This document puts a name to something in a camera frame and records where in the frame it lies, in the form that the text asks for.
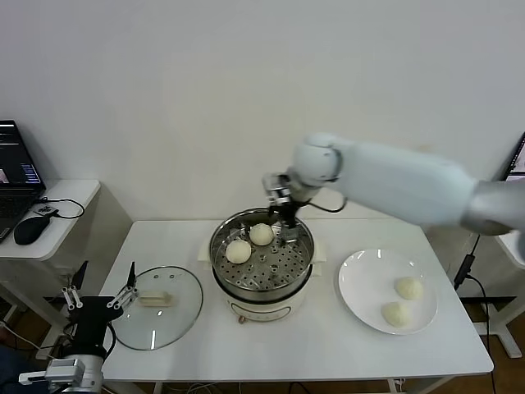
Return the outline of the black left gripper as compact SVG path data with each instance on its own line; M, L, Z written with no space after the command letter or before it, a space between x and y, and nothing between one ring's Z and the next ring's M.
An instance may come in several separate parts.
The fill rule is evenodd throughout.
M70 313L69 326L73 327L68 350L104 350L103 344L107 329L112 342L110 350L116 344L116 333L112 321L123 315L123 309L137 297L135 262L131 263L126 284L111 298L110 296L83 296L80 289L88 261L84 261L73 275L68 286L62 288L62 295Z

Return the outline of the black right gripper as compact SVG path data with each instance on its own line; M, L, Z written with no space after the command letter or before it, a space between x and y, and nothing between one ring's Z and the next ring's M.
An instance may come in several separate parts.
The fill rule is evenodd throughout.
M289 176L268 177L268 200L270 204L269 223L278 221L278 215L285 218L285 226L289 229L297 227L296 214L306 203L300 201L297 190L292 186Z

